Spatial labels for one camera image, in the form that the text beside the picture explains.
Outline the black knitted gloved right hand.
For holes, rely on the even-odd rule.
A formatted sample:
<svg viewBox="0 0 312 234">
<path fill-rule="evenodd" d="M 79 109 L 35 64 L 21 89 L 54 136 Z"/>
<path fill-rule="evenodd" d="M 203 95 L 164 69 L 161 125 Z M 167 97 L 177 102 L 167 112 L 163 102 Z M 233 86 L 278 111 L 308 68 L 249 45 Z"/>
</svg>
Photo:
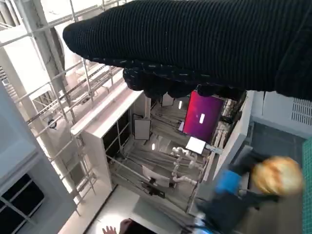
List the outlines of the black knitted gloved right hand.
<svg viewBox="0 0 312 234">
<path fill-rule="evenodd" d="M 312 98 L 309 0 L 134 0 L 62 36 L 84 59 L 121 67 L 127 86 L 150 98 L 193 90 Z"/>
</svg>

